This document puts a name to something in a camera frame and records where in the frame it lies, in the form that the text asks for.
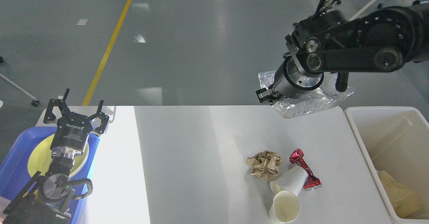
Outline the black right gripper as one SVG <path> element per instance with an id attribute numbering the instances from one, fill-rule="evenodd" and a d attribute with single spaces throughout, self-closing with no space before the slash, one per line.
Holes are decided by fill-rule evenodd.
<path id="1" fill-rule="evenodd" d="M 309 77 L 302 74 L 291 56 L 286 56 L 274 74 L 273 86 L 256 91 L 261 104 L 275 104 L 285 98 L 300 99 L 322 85 L 324 74 Z"/>

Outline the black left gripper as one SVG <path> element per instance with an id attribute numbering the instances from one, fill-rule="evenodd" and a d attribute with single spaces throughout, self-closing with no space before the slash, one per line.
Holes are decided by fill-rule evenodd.
<path id="1" fill-rule="evenodd" d="M 50 149 L 52 158 L 74 158 L 84 154 L 89 133 L 101 136 L 105 133 L 109 116 L 102 111 L 104 100 L 100 100 L 96 113 L 90 117 L 72 113 L 66 104 L 70 89 L 66 89 L 62 97 L 50 99 L 43 117 L 44 124 L 57 126 Z M 100 121 L 97 127 L 92 125 Z"/>

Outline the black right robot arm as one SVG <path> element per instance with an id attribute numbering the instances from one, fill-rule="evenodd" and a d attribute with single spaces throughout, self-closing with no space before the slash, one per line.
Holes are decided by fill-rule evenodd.
<path id="1" fill-rule="evenodd" d="M 350 72 L 393 72 L 428 61 L 428 1 L 350 20 L 331 9 L 338 1 L 320 0 L 313 15 L 294 23 L 274 82 L 256 91 L 260 103 L 300 99 L 322 85 L 325 72 L 338 74 L 335 89 L 344 92 Z"/>

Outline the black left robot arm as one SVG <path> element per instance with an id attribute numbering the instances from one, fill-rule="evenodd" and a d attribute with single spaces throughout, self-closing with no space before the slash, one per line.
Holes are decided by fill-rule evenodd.
<path id="1" fill-rule="evenodd" d="M 36 171 L 5 207 L 4 224 L 66 224 L 71 218 L 68 206 L 92 194 L 89 178 L 72 180 L 76 157 L 86 153 L 90 134 L 105 133 L 109 116 L 102 111 L 103 100 L 91 116 L 73 112 L 66 104 L 69 89 L 62 98 L 51 99 L 43 122 L 57 126 L 50 144 L 51 162 L 45 174 Z"/>

